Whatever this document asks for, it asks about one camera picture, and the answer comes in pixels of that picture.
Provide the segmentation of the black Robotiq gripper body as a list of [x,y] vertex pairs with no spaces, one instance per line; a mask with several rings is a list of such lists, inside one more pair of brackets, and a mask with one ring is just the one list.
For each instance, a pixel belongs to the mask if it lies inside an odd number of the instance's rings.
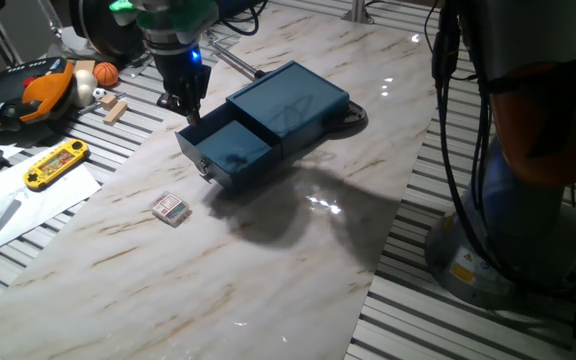
[[191,44],[168,44],[152,46],[155,65],[159,71],[165,93],[177,96],[188,111],[194,103],[206,96],[211,67],[202,63],[200,48]]

